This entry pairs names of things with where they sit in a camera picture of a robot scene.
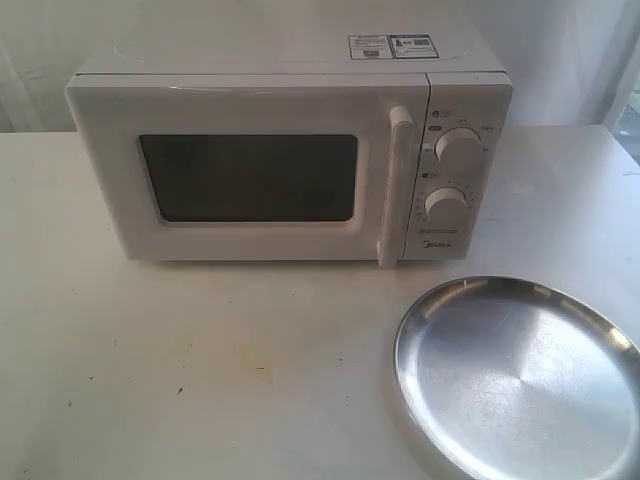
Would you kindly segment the white plastic control knob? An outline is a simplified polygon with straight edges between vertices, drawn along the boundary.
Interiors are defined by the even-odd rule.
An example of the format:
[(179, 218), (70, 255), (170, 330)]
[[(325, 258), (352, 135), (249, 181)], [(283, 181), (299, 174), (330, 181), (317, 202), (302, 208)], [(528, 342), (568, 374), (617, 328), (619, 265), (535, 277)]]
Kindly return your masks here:
[(430, 193), (424, 201), (426, 218), (437, 225), (463, 223), (469, 212), (464, 193), (453, 187), (443, 187)]
[(435, 144), (435, 155), (443, 164), (474, 164), (482, 153), (480, 136), (470, 128), (458, 127), (448, 130)]

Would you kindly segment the white backdrop curtain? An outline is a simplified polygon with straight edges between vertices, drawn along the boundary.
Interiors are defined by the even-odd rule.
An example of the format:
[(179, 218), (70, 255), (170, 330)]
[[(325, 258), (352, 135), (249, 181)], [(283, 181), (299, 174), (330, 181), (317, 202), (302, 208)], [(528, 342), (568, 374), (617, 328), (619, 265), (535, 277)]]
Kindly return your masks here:
[[(71, 131), (64, 87), (141, 1), (4, 1), (1, 129)], [(513, 125), (617, 122), (639, 71), (636, 1), (464, 1), (514, 83)]]

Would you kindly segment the white and blue label sticker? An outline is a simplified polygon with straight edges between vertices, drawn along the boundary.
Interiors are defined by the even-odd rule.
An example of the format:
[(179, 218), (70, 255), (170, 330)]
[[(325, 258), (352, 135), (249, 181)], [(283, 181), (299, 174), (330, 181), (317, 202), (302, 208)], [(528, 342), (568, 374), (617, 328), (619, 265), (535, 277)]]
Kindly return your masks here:
[(435, 60), (439, 53), (428, 34), (349, 35), (352, 60)]

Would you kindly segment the white microwave oven body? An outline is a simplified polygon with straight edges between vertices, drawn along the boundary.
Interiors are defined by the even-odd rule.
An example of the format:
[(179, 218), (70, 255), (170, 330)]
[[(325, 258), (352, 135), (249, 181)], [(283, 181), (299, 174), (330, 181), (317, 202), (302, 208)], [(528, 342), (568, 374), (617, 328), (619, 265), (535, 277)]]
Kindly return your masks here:
[[(435, 60), (352, 60), (349, 35), (390, 35), (380, 31), (352, 34), (336, 22), (278, 22), (250, 18), (241, 26), (180, 25), (176, 17), (147, 21), (124, 38), (112, 54), (97, 56), (73, 76), (89, 75), (338, 75), (422, 74), (430, 86), (402, 258), (398, 261), (463, 257), (471, 242), (488, 173), (506, 117), (512, 85), (505, 72), (473, 39), (462, 54), (439, 53)], [(453, 128), (474, 130), (483, 153), (474, 162), (440, 163), (435, 144)], [(437, 225), (426, 218), (424, 201), (433, 191), (461, 190), (469, 212), (457, 225)]]

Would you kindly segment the white microwave door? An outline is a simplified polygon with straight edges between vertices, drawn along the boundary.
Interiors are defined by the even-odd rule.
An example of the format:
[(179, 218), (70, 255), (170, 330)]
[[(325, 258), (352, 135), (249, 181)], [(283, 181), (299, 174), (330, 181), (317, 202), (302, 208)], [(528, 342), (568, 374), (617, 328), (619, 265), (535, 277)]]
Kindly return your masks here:
[(81, 74), (66, 96), (132, 259), (402, 258), (422, 74)]

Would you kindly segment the round stainless steel plate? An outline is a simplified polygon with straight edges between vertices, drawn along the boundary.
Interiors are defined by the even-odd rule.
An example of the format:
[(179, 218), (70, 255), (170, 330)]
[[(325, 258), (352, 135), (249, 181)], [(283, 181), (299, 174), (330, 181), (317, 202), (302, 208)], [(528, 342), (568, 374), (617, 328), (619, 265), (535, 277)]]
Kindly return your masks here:
[(635, 479), (639, 349), (590, 306), (524, 279), (441, 284), (393, 345), (407, 443), (434, 479)]

